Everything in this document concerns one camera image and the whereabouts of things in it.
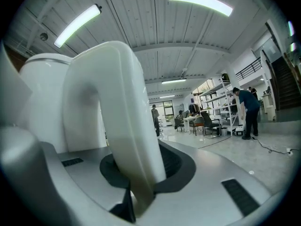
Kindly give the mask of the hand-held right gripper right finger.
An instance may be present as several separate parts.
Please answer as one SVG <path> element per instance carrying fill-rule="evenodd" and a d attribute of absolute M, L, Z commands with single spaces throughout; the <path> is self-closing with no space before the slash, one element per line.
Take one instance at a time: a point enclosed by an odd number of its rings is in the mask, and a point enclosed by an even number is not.
<path fill-rule="evenodd" d="M 213 152 L 161 140 L 180 167 L 159 183 L 140 226 L 257 226 L 271 193 L 231 160 Z"/>

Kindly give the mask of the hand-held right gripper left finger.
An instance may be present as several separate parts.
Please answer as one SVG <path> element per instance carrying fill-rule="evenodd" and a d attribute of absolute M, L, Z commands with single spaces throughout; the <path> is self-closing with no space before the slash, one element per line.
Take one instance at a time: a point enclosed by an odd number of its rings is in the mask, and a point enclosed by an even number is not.
<path fill-rule="evenodd" d="M 108 147 L 58 154 L 42 142 L 53 185 L 73 223 L 134 223 L 130 181 Z"/>

